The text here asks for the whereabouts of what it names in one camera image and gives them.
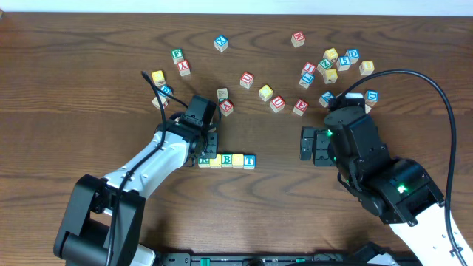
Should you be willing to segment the green B block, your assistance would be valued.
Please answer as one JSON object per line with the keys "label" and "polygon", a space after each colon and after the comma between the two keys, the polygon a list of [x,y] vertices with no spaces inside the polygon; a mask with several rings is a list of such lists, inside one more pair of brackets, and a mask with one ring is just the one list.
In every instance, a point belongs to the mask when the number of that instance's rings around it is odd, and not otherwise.
{"label": "green B block", "polygon": [[221,154],[221,166],[223,168],[233,167],[233,155],[232,154]]}

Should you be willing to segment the blue T block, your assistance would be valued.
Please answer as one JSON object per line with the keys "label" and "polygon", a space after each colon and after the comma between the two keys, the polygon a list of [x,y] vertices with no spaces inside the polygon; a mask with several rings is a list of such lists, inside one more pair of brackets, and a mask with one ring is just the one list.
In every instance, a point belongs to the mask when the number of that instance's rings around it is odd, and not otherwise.
{"label": "blue T block", "polygon": [[244,169],[255,169],[256,167],[256,156],[254,154],[245,154],[244,155]]}

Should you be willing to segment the green R block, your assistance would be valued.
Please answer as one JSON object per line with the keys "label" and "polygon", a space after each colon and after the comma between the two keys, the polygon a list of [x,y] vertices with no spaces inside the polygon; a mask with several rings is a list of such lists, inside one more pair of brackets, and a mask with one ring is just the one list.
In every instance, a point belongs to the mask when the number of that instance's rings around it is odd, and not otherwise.
{"label": "green R block", "polygon": [[198,160],[198,166],[200,168],[209,168],[210,167],[210,160],[208,158],[200,158]]}

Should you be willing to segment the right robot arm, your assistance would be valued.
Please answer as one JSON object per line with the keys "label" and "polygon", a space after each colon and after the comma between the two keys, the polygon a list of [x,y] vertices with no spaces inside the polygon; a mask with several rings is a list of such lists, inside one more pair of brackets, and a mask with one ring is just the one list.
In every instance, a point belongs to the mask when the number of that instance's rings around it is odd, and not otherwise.
{"label": "right robot arm", "polygon": [[338,181],[363,209],[388,224],[422,265],[471,265],[472,249],[423,166],[391,157],[361,98],[348,98],[324,119],[302,127],[301,160],[335,166]]}

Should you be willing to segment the yellow O block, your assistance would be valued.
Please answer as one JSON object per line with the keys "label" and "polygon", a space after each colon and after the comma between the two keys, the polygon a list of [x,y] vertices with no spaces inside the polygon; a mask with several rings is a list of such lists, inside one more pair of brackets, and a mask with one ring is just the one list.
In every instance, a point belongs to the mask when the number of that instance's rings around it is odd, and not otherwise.
{"label": "yellow O block", "polygon": [[222,155],[217,154],[214,159],[209,161],[210,168],[222,168]]}

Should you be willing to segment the yellow J block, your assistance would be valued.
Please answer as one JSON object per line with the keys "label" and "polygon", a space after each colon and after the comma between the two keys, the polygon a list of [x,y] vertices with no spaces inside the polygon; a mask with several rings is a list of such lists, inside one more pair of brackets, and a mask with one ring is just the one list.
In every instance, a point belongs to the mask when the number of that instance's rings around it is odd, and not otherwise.
{"label": "yellow J block", "polygon": [[244,155],[243,154],[232,154],[232,167],[242,168],[244,166]]}

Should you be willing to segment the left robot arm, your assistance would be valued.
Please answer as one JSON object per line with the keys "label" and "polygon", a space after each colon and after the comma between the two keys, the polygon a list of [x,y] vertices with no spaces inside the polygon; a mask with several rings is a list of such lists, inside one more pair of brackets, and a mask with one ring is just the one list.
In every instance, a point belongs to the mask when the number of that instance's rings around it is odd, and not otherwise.
{"label": "left robot arm", "polygon": [[53,253],[67,265],[154,265],[157,254],[139,243],[146,200],[189,160],[214,159],[217,104],[195,95],[184,113],[156,129],[150,143],[102,178],[86,174],[69,199]]}

